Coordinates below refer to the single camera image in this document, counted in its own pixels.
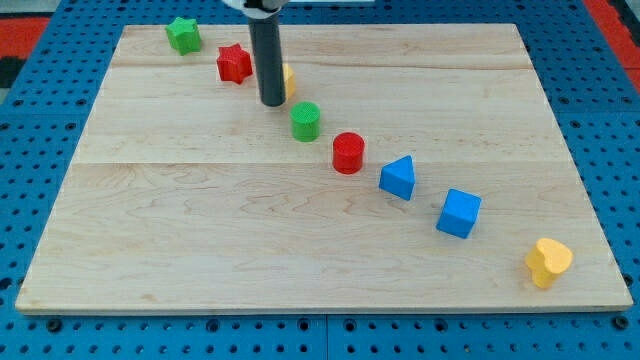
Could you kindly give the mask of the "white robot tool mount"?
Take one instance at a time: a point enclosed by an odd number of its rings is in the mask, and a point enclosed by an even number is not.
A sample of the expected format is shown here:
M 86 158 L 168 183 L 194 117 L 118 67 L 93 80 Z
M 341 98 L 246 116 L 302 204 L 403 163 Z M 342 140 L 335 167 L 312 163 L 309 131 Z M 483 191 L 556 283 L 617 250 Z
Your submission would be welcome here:
M 222 0 L 222 2 L 250 19 L 267 19 L 277 14 L 289 3 L 289 0 Z

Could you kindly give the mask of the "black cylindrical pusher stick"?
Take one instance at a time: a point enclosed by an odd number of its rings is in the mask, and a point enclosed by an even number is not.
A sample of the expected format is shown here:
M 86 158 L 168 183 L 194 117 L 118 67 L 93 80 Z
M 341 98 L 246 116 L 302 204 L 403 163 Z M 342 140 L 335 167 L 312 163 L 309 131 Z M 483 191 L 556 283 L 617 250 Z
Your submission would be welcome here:
M 248 26 L 261 102 L 278 107 L 286 100 L 278 11 L 257 9 Z

